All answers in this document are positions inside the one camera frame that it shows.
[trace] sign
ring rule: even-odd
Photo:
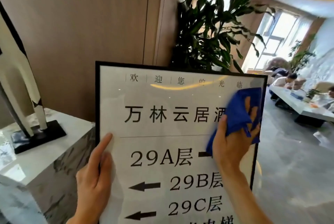
[[[100,224],[239,223],[205,148],[232,95],[265,85],[263,75],[97,62],[97,141],[114,135]],[[240,165],[251,188],[256,154],[257,144]]]

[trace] arrow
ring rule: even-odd
[[[207,152],[198,152],[198,157],[211,157]]]
[[[125,218],[131,219],[131,220],[140,220],[141,218],[154,217],[156,215],[157,215],[157,212],[148,212],[148,213],[137,212]]]
[[[134,186],[129,187],[129,189],[137,190],[144,192],[145,189],[153,189],[153,188],[160,188],[160,183],[153,183],[153,184],[145,184],[145,182],[142,182],[140,184],[136,184]]]

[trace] marble floor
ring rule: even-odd
[[[313,136],[317,131],[296,124],[267,93],[255,195],[275,224],[334,223],[334,137],[324,147]]]

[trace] blue cloth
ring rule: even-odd
[[[262,89],[260,87],[247,88],[238,90],[229,101],[228,106],[225,109],[225,114],[228,116],[226,136],[230,135],[233,132],[244,129],[247,137],[250,137],[251,134],[248,130],[247,124],[252,123],[252,120],[249,114],[245,109],[245,99],[250,96],[251,98],[251,108],[258,107],[257,116],[253,122],[252,130],[256,127],[261,119],[261,100],[262,100]],[[211,135],[211,138],[207,144],[206,152],[212,156],[212,143],[216,135],[217,129]],[[252,141],[252,144],[259,143],[259,137],[255,137]]]

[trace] marble pedestal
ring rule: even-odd
[[[0,224],[62,224],[75,212],[75,175],[95,146],[95,128],[54,110],[45,113],[47,121],[60,123],[65,137],[15,155],[9,139],[19,127],[0,129]],[[34,114],[28,120],[38,124]]]

